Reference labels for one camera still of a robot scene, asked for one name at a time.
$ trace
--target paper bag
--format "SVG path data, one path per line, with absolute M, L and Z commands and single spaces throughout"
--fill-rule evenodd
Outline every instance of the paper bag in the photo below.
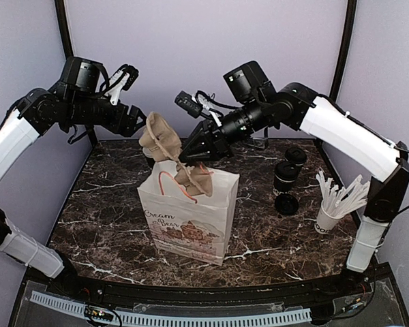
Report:
M 173 181 L 176 163 L 170 160 L 154 165 L 138 193 L 158 249 L 221 266 L 232 229 L 239 175 L 209 171 L 213 194 L 195 196 L 197 203 Z

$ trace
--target black marble tabletop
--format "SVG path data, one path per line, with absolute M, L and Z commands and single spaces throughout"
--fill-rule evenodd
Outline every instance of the black marble tabletop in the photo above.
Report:
M 296 215 L 274 209 L 273 168 L 290 146 L 307 153 L 291 194 Z M 80 275 L 143 285 L 249 286 L 335 275 L 345 264 L 356 226 L 344 217 L 329 235 L 314 229 L 321 202 L 315 175 L 330 176 L 312 140 L 270 140 L 257 150 L 233 146 L 235 156 L 210 166 L 240 174 L 232 236 L 222 266 L 206 264 L 153 244 L 137 187 L 150 175 L 138 141 L 99 143 L 53 232 L 50 246 L 64 252 Z

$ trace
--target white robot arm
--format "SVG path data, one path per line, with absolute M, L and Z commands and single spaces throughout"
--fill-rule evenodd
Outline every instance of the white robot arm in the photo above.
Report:
M 407 149 L 378 135 L 344 112 L 326 96 L 299 83 L 276 92 L 255 61 L 224 75 L 235 99 L 243 106 L 233 108 L 198 91 L 195 97 L 180 92 L 175 103 L 191 116 L 203 116 L 183 145 L 180 160 L 216 161 L 232 156 L 230 145 L 247 139 L 265 127 L 283 123 L 320 138 L 341 150 L 373 175 L 367 206 L 347 260 L 347 269 L 364 272 L 392 220 L 399 212 L 409 183 Z M 203 112 L 198 95 L 223 108 L 235 109 L 218 121 Z
M 123 136 L 131 136 L 144 126 L 146 117 L 139 108 L 119 103 L 121 90 L 130 88 L 138 70 L 121 66 L 110 80 L 105 80 L 105 89 L 96 93 L 100 73 L 107 77 L 101 63 L 70 57 L 53 88 L 34 89 L 8 110 L 0 126 L 0 180 L 20 155 L 55 123 L 66 132 L 75 125 L 101 125 Z M 64 255 L 19 230 L 1 209 L 0 251 L 52 279 L 61 273 L 75 273 Z

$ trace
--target bag handle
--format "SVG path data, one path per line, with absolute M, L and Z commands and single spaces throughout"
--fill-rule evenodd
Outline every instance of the bag handle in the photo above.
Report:
M 185 194 L 185 196 L 187 196 L 189 199 L 193 200 L 193 201 L 197 204 L 197 199 L 191 197 L 191 195 L 189 195 L 189 194 L 186 192 L 186 190 L 184 190 L 184 189 L 182 188 L 182 186 L 181 186 L 180 184 L 178 184 L 178 182 L 175 180 L 175 178 L 174 178 L 173 176 L 171 176 L 171 174 L 170 174 L 169 172 L 166 172 L 166 171 L 161 171 L 161 172 L 159 173 L 159 188 L 161 189 L 161 194 L 162 194 L 163 196 L 165 195 L 165 193 L 164 193 L 164 189 L 162 188 L 162 174 L 168 175 L 168 176 L 171 178 L 171 180 L 176 183 L 177 187 L 183 192 L 183 194 Z

